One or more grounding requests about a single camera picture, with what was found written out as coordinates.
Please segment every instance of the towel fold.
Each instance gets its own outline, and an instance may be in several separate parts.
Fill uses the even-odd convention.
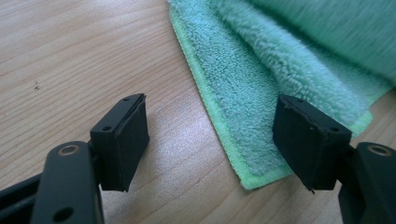
[[[392,88],[266,7],[243,0],[171,0],[170,18],[206,110],[245,189],[291,173],[272,140],[280,92],[361,133]]]

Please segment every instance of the folded towel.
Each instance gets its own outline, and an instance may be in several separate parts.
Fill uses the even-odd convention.
[[[390,82],[243,0],[170,0],[170,18],[206,110],[245,189],[289,175],[272,140],[280,92],[361,133]]]

